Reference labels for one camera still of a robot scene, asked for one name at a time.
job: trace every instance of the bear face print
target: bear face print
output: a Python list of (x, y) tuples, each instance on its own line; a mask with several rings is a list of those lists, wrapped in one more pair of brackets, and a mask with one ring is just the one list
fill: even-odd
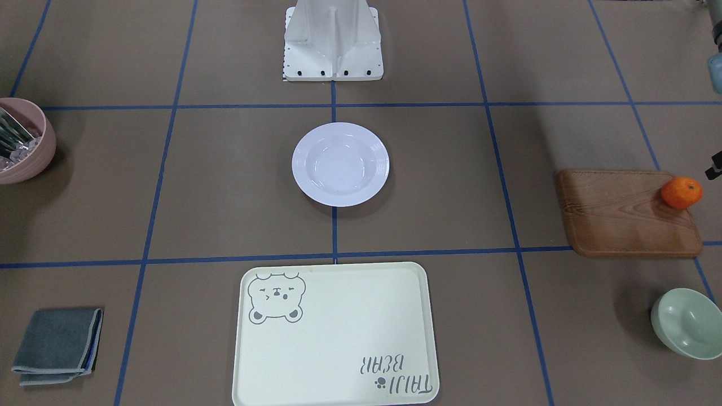
[(254, 324), (280, 317), (295, 323), (303, 315), (300, 304), (305, 291), (306, 282), (298, 274), (293, 277), (286, 274), (256, 275), (248, 284), (248, 296), (251, 297), (248, 318)]

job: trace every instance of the blue grid line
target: blue grid line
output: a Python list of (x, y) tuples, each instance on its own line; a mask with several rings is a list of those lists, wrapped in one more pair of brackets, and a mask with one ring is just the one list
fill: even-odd
[(630, 105), (632, 103), (628, 101), (619, 101), (619, 102), (489, 102), (486, 103), (492, 107), (518, 107), (518, 106), (528, 106), (528, 105)]
[(722, 105), (722, 101), (666, 101), (666, 102), (640, 102), (636, 105)]
[(140, 259), (118, 259), (107, 261), (67, 261), (67, 262), (22, 262), (15, 264), (0, 264), (0, 269), (29, 269), (29, 268), (74, 268), (74, 267), (109, 267), (113, 265), (140, 265)]
[(38, 23), (38, 28), (35, 29), (35, 34), (32, 37), (32, 41), (30, 41), (30, 47), (27, 49), (27, 53), (25, 54), (25, 59), (22, 60), (22, 65), (20, 65), (20, 70), (17, 72), (17, 76), (15, 77), (15, 83), (12, 85), (12, 90), (10, 90), (11, 98), (15, 97), (17, 88), (20, 86), (20, 80), (22, 80), (22, 75), (25, 73), (25, 68), (27, 68), (27, 63), (30, 61), (30, 55), (32, 55), (32, 50), (35, 49), (35, 44), (38, 41), (38, 37), (40, 37), (40, 31), (43, 29), (43, 25), (45, 24), (45, 18), (48, 16), (48, 10), (50, 9), (50, 3), (51, 3), (51, 0), (47, 0), (45, 2), (45, 9), (43, 9), (43, 15), (40, 16), (40, 22)]
[[(570, 246), (530, 246), (517, 248), (479, 248), (479, 249), (422, 249), (409, 251), (350, 251), (317, 253), (317, 254), (270, 254), (242, 256), (195, 256), (186, 258), (155, 258), (145, 260), (147, 265), (163, 264), (200, 264), (209, 262), (249, 262), (249, 261), (280, 261), (288, 259), (333, 259), (360, 258), (372, 256), (424, 256), (424, 255), (466, 255), (466, 254), (509, 254), (513, 252), (551, 252), (572, 251)], [(0, 264), (0, 269), (32, 269), (54, 267), (109, 267), (114, 265), (140, 265), (143, 259), (121, 259), (108, 261), (72, 261), (72, 262), (20, 262)]]
[(126, 336), (126, 345), (123, 349), (123, 360), (121, 361), (121, 370), (118, 375), (118, 386), (116, 387), (116, 397), (113, 402), (114, 406), (119, 406), (123, 395), (123, 384), (125, 382), (126, 371), (128, 367), (128, 359), (130, 356), (131, 345), (133, 342), (133, 333), (135, 330), (135, 322), (138, 315), (138, 306), (140, 304), (141, 292), (143, 290), (143, 280), (145, 278), (145, 269), (148, 262), (148, 254), (150, 252), (150, 243), (153, 236), (153, 227), (155, 226), (155, 215), (158, 210), (158, 202), (160, 201), (160, 191), (163, 185), (163, 176), (165, 173), (165, 161), (168, 158), (168, 147), (170, 139), (173, 136), (173, 126), (175, 124), (175, 115), (178, 111), (178, 100), (181, 97), (181, 86), (183, 86), (183, 74), (186, 70), (186, 61), (188, 59), (188, 51), (191, 47), (191, 38), (193, 36), (193, 24), (196, 20), (196, 11), (198, 10), (198, 0), (193, 0), (193, 9), (191, 10), (191, 21), (188, 24), (188, 34), (186, 36), (186, 46), (183, 49), (183, 58), (180, 62), (180, 71), (178, 72), (178, 83), (175, 87), (175, 98), (173, 100), (173, 109), (170, 112), (170, 121), (168, 123), (168, 132), (165, 136), (165, 145), (163, 147), (163, 156), (160, 161), (160, 169), (158, 171), (158, 180), (155, 187), (155, 196), (153, 197), (153, 206), (148, 219), (148, 231), (145, 239), (145, 247), (143, 248), (143, 258), (138, 272), (138, 282), (136, 284), (135, 296), (133, 299), (133, 309), (131, 311), (130, 322), (128, 325), (128, 334)]
[(477, 107), (484, 103), (448, 102), (448, 103), (337, 103), (338, 108), (376, 108), (376, 107)]
[(635, 105), (634, 100), (632, 99), (632, 93), (630, 93), (629, 87), (627, 86), (627, 81), (625, 81), (624, 75), (622, 75), (622, 69), (619, 67), (619, 63), (617, 62), (617, 58), (614, 56), (614, 52), (612, 51), (612, 45), (609, 43), (609, 39), (606, 37), (606, 33), (604, 32), (604, 26), (601, 23), (601, 20), (599, 19), (599, 16), (596, 13), (596, 9), (594, 8), (594, 4), (592, 3), (592, 0), (587, 0), (587, 3), (589, 3), (589, 7), (591, 8), (592, 14), (594, 14), (594, 19), (596, 20), (596, 25), (599, 27), (599, 32), (601, 33), (602, 39), (604, 39), (604, 44), (606, 45), (606, 50), (609, 52), (609, 56), (612, 58), (612, 62), (614, 63), (614, 68), (617, 70), (617, 75), (619, 75), (619, 81), (622, 83), (622, 87), (625, 90), (625, 93), (627, 94), (627, 99), (630, 101), (630, 105), (632, 106), (632, 112), (634, 113), (634, 117), (637, 119), (637, 125), (639, 126), (639, 130), (642, 131), (642, 137), (644, 137), (644, 142), (647, 144), (647, 150), (649, 151), (649, 155), (652, 157), (652, 162), (654, 163), (654, 167), (659, 170), (659, 162), (657, 162), (657, 156), (654, 154), (654, 149), (652, 149), (652, 143), (649, 141), (649, 137), (647, 137), (647, 130), (644, 128), (644, 124), (642, 124), (642, 118), (639, 117), (639, 112), (637, 111), (637, 106)]
[(489, 249), (428, 249), (412, 251), (366, 251), (366, 252), (339, 252), (339, 258), (365, 258), (369, 256), (424, 256), (424, 255), (468, 255), (468, 254), (508, 254), (516, 252), (514, 248)]
[(700, 260), (695, 257), (695, 267), (697, 267), (697, 272), (700, 274), (700, 279), (702, 279), (702, 284), (705, 286), (705, 290), (707, 291), (707, 297), (714, 302), (714, 304), (717, 304), (717, 301), (715, 300), (715, 296), (712, 294), (712, 289), (710, 289), (710, 284), (707, 283), (707, 277), (705, 276), (704, 271), (702, 271), (702, 265), (700, 264)]
[(640, 102), (589, 101), (589, 102), (448, 102), (448, 103), (316, 103), (316, 104), (179, 104), (174, 105), (50, 105), (41, 106), (44, 111), (88, 111), (88, 110), (178, 110), (195, 109), (240, 109), (240, 108), (395, 108), (395, 107), (525, 107), (537, 105), (722, 105), (716, 101), (669, 101)]
[(331, 240), (333, 241), (334, 264), (339, 263), (339, 215), (338, 207), (331, 209)]
[(336, 122), (336, 81), (331, 80), (331, 123)]
[(88, 110), (171, 110), (172, 105), (50, 105), (41, 107), (44, 111), (88, 111)]
[(557, 251), (574, 251), (571, 246), (536, 246), (536, 247), (520, 247), (521, 252), (557, 252)]
[(536, 342), (536, 352), (539, 356), (539, 366), (541, 367), (541, 374), (544, 378), (544, 387), (547, 390), (547, 400), (549, 406), (554, 406), (554, 395), (552, 393), (552, 385), (549, 381), (549, 373), (547, 371), (547, 362), (544, 359), (544, 348), (542, 347), (542, 338), (539, 334), (539, 326), (536, 323), (536, 312), (534, 311), (534, 302), (531, 298), (531, 289), (529, 288), (529, 281), (526, 277), (526, 268), (524, 266), (524, 260), (521, 253), (521, 247), (519, 245), (519, 238), (516, 232), (516, 224), (514, 222), (514, 214), (511, 207), (511, 201), (509, 200), (509, 191), (507, 189), (506, 180), (504, 177), (504, 167), (502, 165), (501, 155), (499, 153), (499, 145), (496, 139), (496, 131), (494, 130), (494, 122), (492, 120), (491, 108), (487, 97), (486, 86), (484, 85), (484, 74), (482, 72), (482, 65), (479, 60), (479, 52), (477, 50), (477, 42), (474, 38), (474, 29), (471, 26), (471, 15), (469, 13), (469, 4), (467, 0), (464, 0), (464, 13), (466, 14), (466, 26), (469, 30), (469, 39), (471, 40), (471, 48), (474, 51), (474, 60), (477, 64), (477, 74), (479, 75), (479, 86), (482, 90), (482, 97), (484, 98), (485, 109), (487, 112), (487, 121), (489, 124), (489, 132), (494, 146), (494, 155), (497, 161), (497, 167), (499, 170), (499, 179), (501, 181), (502, 192), (504, 193), (504, 201), (506, 203), (506, 210), (509, 217), (509, 225), (511, 227), (511, 234), (514, 240), (514, 249), (516, 251), (516, 259), (519, 264), (519, 272), (521, 274), (521, 281), (524, 285), (524, 295), (526, 297), (526, 305), (529, 310), (529, 318), (531, 321), (531, 328), (534, 331), (534, 341)]
[(197, 109), (197, 108), (329, 108), (331, 104), (180, 104), (176, 106), (179, 110)]
[(289, 259), (327, 259), (333, 254), (286, 254), (286, 255), (245, 255), (245, 256), (205, 256), (195, 258), (158, 258), (148, 259), (148, 265), (168, 264), (207, 264), (210, 262), (250, 262), (250, 261), (282, 261)]

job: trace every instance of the folded cloth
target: folded cloth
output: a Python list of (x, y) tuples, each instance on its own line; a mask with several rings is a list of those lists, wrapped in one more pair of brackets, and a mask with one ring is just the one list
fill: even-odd
[(62, 384), (92, 372), (103, 310), (38, 310), (30, 319), (12, 364), (20, 386)]

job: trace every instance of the wooden tray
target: wooden tray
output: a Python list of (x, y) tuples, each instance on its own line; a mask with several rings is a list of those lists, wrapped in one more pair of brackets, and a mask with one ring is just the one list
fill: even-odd
[(557, 192), (567, 236), (584, 256), (694, 258), (702, 240), (688, 210), (662, 200), (668, 172), (563, 170)]

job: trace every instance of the green bowl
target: green bowl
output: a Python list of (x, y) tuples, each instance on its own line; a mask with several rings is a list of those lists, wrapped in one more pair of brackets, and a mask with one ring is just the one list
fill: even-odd
[(722, 311), (696, 290), (677, 288), (652, 308), (652, 327), (675, 353), (698, 360), (722, 355)]

